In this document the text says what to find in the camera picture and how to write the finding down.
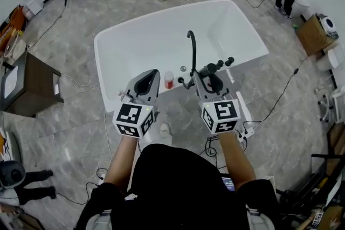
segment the black shirt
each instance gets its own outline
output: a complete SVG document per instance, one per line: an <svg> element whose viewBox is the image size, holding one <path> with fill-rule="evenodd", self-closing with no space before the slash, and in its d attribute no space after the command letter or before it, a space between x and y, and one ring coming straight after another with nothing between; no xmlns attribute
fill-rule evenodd
<svg viewBox="0 0 345 230"><path fill-rule="evenodd" d="M92 191L76 229L111 210L113 229L249 229L247 207L265 214L279 229L280 213L272 184L255 180L235 192L224 185L218 169L199 155L180 148L152 144L139 157L126 199L103 183Z"/></svg>

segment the faucet handle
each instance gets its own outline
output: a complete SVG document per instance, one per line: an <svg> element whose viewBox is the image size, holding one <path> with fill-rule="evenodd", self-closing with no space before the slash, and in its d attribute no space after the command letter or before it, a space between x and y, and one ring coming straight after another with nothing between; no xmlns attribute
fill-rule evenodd
<svg viewBox="0 0 345 230"><path fill-rule="evenodd" d="M230 65L232 65L232 63L235 61L235 59L233 58L233 57L229 57L228 59L227 59L227 61L225 62L225 65L226 66L230 66Z"/></svg>
<svg viewBox="0 0 345 230"><path fill-rule="evenodd" d="M217 64L216 64L217 70L221 69L221 68L223 67L223 65L224 65L224 61L219 60L219 61L217 62Z"/></svg>

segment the tile floor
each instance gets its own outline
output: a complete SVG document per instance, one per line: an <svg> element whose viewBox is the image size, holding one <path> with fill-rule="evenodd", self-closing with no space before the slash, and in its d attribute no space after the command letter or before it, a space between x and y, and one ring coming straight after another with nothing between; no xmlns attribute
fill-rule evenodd
<svg viewBox="0 0 345 230"><path fill-rule="evenodd" d="M30 49L30 52L81 84L98 86L94 56L95 35L113 25L172 6L187 0L68 0L67 8L56 25ZM191 0L190 3L207 0ZM273 107L288 78L306 54L291 27L291 22L273 9L274 0L253 9L243 0L233 0L247 16L269 55L259 67L234 75L232 93L239 91L253 120L262 120ZM257 5L261 0L250 0ZM43 11L27 26L26 41L34 41L49 27L63 9L61 0L50 0ZM313 88L328 73L317 71L316 58L308 58L292 79L278 103L274 116L267 119L249 139L246 155L257 176L274 175L277 188L295 185L310 173L311 153L325 152L326 127L319 122L320 113ZM109 133L114 153L120 136L112 125L112 114L106 114L100 93L85 91L71 79L61 78L64 104L55 104L39 113L36 119L5 114L5 126L18 137L28 171L52 169L54 177L35 186L54 185L58 192L78 202L87 198L85 184L98 182L90 177L101 161L110 159L105 133ZM171 100L171 95L158 99L160 120L171 126L172 139L161 141L194 152L204 149L207 133L199 118L198 99L193 92ZM218 141L218 164L224 157ZM31 201L25 209L41 220L47 229L73 229L82 206L58 196Z"/></svg>

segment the cardboard box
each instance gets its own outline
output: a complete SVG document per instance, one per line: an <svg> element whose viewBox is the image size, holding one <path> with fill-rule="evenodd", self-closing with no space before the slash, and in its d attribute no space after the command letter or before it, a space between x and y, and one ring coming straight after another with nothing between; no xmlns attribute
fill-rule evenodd
<svg viewBox="0 0 345 230"><path fill-rule="evenodd" d="M308 19L296 33L308 56L318 53L335 41L326 35L316 15Z"/></svg>

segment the white bathtub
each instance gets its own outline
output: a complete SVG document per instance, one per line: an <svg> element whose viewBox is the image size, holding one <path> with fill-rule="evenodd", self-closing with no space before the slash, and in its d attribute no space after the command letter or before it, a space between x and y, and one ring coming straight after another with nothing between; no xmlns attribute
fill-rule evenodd
<svg viewBox="0 0 345 230"><path fill-rule="evenodd" d="M196 38L197 69L234 57L231 68L245 71L268 54L254 27L231 0L182 5L129 20L100 32L94 39L106 110L116 107L116 91L125 90L128 81L143 71L160 71L160 93L167 90L163 80L166 71L174 73L175 88L181 86L179 76L188 82L192 64L189 30ZM181 66L187 71L181 72Z"/></svg>

